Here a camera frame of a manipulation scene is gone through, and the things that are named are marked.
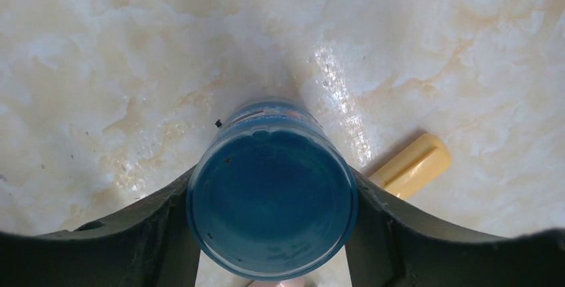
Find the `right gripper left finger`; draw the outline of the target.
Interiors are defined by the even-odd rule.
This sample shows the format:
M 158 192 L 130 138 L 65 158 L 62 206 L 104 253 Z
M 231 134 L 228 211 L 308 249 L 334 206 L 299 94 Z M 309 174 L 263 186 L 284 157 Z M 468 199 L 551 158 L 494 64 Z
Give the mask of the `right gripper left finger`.
M 187 225 L 190 172 L 73 231 L 1 233 L 2 286 L 194 286 L 200 249 Z

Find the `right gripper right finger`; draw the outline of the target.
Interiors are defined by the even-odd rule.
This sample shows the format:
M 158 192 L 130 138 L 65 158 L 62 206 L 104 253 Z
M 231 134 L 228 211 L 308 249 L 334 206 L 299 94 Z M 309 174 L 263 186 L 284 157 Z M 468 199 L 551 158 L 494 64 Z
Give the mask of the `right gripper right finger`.
M 515 238 L 428 214 L 356 172 L 358 216 L 346 243 L 353 286 L 563 286 L 564 230 Z

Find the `blue lidded jar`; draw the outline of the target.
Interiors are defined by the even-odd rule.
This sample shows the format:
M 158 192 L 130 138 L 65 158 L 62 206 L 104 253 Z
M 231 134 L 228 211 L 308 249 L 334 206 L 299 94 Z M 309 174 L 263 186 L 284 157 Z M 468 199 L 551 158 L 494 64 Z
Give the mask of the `blue lidded jar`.
M 201 250 L 252 280 L 316 270 L 346 244 L 357 212 L 352 169 L 324 129 L 303 107 L 276 98 L 223 122 L 186 195 Z

